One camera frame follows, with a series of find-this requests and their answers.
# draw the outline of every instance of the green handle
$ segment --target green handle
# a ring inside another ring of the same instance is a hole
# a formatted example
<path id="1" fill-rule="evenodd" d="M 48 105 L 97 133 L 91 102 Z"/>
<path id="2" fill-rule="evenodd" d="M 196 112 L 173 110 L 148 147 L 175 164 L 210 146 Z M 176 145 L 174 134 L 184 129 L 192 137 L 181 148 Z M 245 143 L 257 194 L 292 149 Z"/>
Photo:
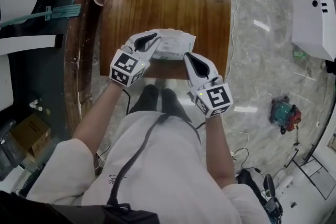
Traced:
<path id="1" fill-rule="evenodd" d="M 37 18 L 37 17 L 43 17 L 43 16 L 47 16 L 47 15 L 51 15 L 52 11 L 48 11 L 48 12 L 40 12 L 40 13 L 34 13 L 34 14 L 29 14 L 29 15 L 25 15 L 25 16 L 21 16 L 15 19 L 11 19 L 8 20 L 4 23 L 0 23 L 0 28 L 1 27 L 5 27 L 7 25 L 12 25 L 18 22 L 21 22 L 22 20 L 28 20 L 28 19 L 33 19 L 33 18 Z"/>

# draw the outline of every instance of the white shirt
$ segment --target white shirt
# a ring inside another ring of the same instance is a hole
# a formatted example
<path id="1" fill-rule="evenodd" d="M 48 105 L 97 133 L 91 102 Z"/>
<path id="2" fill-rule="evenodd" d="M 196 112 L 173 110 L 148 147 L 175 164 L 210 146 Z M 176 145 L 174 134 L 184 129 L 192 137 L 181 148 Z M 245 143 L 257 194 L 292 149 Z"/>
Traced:
<path id="1" fill-rule="evenodd" d="M 121 122 L 116 134 L 121 136 L 98 178 L 93 156 L 82 141 L 59 143 L 27 198 L 58 205 L 105 205 L 118 172 L 160 115 L 135 112 Z M 233 184 L 220 189 L 202 162 L 196 133 L 176 117 L 153 129 L 120 184 L 118 202 L 155 212 L 160 223 L 269 223 L 250 187 Z"/>

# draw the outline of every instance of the white glove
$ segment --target white glove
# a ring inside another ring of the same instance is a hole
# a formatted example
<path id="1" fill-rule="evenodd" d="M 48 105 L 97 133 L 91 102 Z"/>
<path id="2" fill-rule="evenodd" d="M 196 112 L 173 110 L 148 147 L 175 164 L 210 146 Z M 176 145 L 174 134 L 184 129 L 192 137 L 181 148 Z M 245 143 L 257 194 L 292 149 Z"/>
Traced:
<path id="1" fill-rule="evenodd" d="M 233 98 L 228 84 L 223 82 L 214 63 L 192 52 L 187 52 L 183 59 L 192 101 L 206 118 L 224 113 L 233 104 Z"/>
<path id="2" fill-rule="evenodd" d="M 154 31 L 133 35 L 118 49 L 110 65 L 110 79 L 129 87 L 150 66 L 149 60 L 160 44 L 161 37 Z"/>

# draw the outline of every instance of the black strap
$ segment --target black strap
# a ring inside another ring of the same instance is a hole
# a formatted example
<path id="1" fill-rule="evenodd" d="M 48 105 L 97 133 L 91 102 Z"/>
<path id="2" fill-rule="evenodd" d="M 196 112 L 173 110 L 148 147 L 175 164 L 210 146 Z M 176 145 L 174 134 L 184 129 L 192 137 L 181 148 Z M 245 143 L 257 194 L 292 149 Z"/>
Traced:
<path id="1" fill-rule="evenodd" d="M 138 151 L 130 158 L 130 160 L 121 168 L 119 174 L 116 177 L 116 180 L 113 184 L 112 190 L 111 190 L 111 194 L 110 194 L 110 198 L 107 202 L 108 205 L 112 205 L 112 206 L 118 206 L 118 199 L 117 199 L 117 195 L 118 195 L 118 190 L 119 190 L 119 186 L 120 183 L 122 181 L 122 179 L 124 178 L 124 176 L 126 175 L 126 173 L 129 171 L 129 169 L 133 166 L 133 164 L 135 163 L 135 161 L 138 159 L 138 157 L 140 156 L 140 154 L 143 152 L 143 150 L 145 149 L 148 139 L 154 129 L 155 126 L 157 126 L 158 124 L 162 124 L 164 123 L 170 116 L 168 114 L 162 114 L 158 117 L 158 119 L 154 122 L 154 124 L 148 129 L 146 135 L 145 135 L 145 139 L 142 142 L 142 145 L 140 146 L 140 148 L 138 149 Z M 197 138 L 198 140 L 201 142 L 200 136 L 197 132 L 197 130 L 195 129 L 195 127 L 190 123 L 185 121 L 184 119 L 182 119 L 184 122 L 186 122 L 197 134 Z"/>

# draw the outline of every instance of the white cable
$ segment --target white cable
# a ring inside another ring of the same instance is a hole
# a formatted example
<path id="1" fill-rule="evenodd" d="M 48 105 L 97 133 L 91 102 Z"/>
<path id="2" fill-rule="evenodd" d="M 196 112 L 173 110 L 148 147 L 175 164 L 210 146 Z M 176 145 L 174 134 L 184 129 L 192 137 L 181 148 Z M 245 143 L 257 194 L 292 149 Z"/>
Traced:
<path id="1" fill-rule="evenodd" d="M 227 78 L 229 77 L 230 75 L 230 72 L 231 72 L 231 64 L 232 64 L 232 60 L 233 60 L 233 57 L 235 55 L 235 42 L 234 42 L 234 39 L 233 39 L 233 30 L 235 29 L 235 24 L 236 24 L 236 14 L 238 12 L 238 0 L 236 0 L 236 10 L 233 14 L 233 21 L 232 21 L 232 30 L 231 30 L 231 40 L 232 40 L 232 56 L 231 56 L 231 60 L 230 60 L 230 64 L 229 64 L 229 71 L 227 73 L 227 76 L 226 76 L 226 79 L 225 79 L 225 82 L 227 81 Z"/>
<path id="2" fill-rule="evenodd" d="M 95 168 L 94 170 L 97 170 L 99 167 L 101 167 L 101 166 L 100 166 L 100 163 L 99 163 L 99 158 L 97 159 L 97 161 L 98 161 L 98 167 Z"/>
<path id="3" fill-rule="evenodd" d="M 104 165 L 105 165 L 105 161 L 101 158 L 99 158 L 99 159 L 100 159 L 100 161 L 104 162 Z M 100 161 L 99 161 L 99 167 L 104 168 L 104 165 L 103 166 L 100 165 Z"/>
<path id="4" fill-rule="evenodd" d="M 226 125 L 226 127 L 227 127 L 229 130 L 234 131 L 234 132 L 237 132 L 237 133 L 240 133 L 240 134 L 246 134 L 246 135 L 247 135 L 247 143 L 246 143 L 246 145 L 244 146 L 244 148 L 242 148 L 240 151 L 236 152 L 236 153 L 233 154 L 232 156 L 237 156 L 237 155 L 241 154 L 242 152 L 245 151 L 245 149 L 246 149 L 247 146 L 248 146 L 248 143 L 250 142 L 250 136 L 249 136 L 249 134 L 248 134 L 247 132 L 241 132 L 241 131 L 237 131 L 237 130 L 235 130 L 235 129 L 231 129 L 231 128 L 229 128 L 229 126 L 227 126 L 226 122 L 223 120 L 223 114 L 221 115 L 220 118 L 222 119 L 222 122 Z"/>

